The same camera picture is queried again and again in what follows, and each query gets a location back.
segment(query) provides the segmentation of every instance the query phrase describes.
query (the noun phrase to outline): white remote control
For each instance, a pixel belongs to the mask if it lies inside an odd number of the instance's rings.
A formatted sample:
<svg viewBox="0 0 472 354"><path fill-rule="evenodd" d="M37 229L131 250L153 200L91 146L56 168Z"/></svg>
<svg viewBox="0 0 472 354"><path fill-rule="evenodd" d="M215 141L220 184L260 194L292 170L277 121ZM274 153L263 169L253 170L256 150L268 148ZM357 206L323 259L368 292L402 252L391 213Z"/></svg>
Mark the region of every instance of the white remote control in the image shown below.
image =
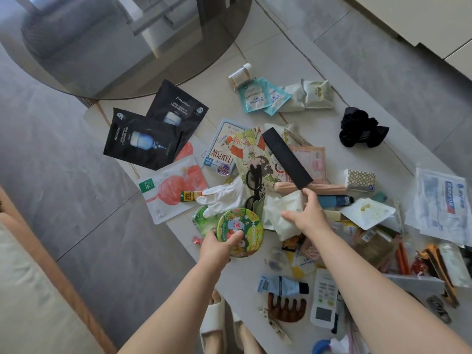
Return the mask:
<svg viewBox="0 0 472 354"><path fill-rule="evenodd" d="M327 269L317 268L310 321L317 327L332 329L337 300L338 286L333 277Z"/></svg>

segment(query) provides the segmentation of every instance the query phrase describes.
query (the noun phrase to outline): eyeglasses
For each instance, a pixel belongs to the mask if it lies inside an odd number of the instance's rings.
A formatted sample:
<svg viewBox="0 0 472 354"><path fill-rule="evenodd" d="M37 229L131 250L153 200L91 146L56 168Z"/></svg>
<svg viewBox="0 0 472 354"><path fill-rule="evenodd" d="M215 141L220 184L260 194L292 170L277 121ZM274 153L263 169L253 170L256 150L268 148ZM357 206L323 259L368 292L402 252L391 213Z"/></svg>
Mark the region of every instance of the eyeglasses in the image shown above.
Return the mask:
<svg viewBox="0 0 472 354"><path fill-rule="evenodd" d="M259 164L257 167L251 165L249 171L246 173L246 186L254 191L254 195L246 200L245 208L252 211L254 202L261 199L259 191L263 188L263 172Z"/></svg>

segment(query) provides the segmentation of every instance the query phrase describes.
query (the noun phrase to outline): tinted glass tabletop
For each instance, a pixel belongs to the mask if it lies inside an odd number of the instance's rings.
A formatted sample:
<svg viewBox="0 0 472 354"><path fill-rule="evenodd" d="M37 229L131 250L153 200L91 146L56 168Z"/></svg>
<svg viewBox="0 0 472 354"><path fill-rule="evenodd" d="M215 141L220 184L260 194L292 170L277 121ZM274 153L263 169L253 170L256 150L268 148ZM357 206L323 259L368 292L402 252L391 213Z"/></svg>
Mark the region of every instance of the tinted glass tabletop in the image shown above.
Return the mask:
<svg viewBox="0 0 472 354"><path fill-rule="evenodd" d="M92 99L156 93L213 64L252 0L0 0L0 42L32 77Z"/></svg>

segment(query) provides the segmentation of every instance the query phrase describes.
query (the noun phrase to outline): slipper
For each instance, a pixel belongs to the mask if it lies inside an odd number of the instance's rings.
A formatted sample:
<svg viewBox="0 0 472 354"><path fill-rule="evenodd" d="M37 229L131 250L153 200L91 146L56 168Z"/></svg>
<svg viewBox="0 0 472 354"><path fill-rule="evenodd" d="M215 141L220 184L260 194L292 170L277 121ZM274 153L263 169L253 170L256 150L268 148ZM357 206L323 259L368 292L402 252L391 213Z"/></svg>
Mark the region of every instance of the slipper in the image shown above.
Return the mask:
<svg viewBox="0 0 472 354"><path fill-rule="evenodd" d="M200 326L200 341L205 352L205 341L203 334L221 330L223 333L223 352L226 353L226 331L225 331L225 299L220 294L221 301L209 304L205 313L204 321Z"/></svg>
<svg viewBox="0 0 472 354"><path fill-rule="evenodd" d="M234 331L234 335L235 335L235 341L236 341L236 345L239 349L241 349L242 351L244 351L244 347L243 347L243 341L241 340L241 335L239 334L239 329L237 327L237 323L239 322L243 322L241 320L241 318L239 318L239 316L233 312L233 308L231 308L231 313L233 314L233 331Z"/></svg>

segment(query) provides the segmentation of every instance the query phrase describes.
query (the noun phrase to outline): person's left hand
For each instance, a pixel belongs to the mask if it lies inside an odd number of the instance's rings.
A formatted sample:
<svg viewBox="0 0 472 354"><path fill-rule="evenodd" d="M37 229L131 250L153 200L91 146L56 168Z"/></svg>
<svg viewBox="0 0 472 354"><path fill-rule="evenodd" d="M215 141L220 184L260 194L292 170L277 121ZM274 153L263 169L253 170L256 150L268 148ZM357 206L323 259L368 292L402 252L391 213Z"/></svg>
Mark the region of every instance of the person's left hand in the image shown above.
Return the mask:
<svg viewBox="0 0 472 354"><path fill-rule="evenodd" d="M229 253L243 239L244 233L239 230L231 235L226 242L220 242L215 232L210 231L205 235L200 248L198 263L203 264L207 270L217 271L218 275L229 261Z"/></svg>

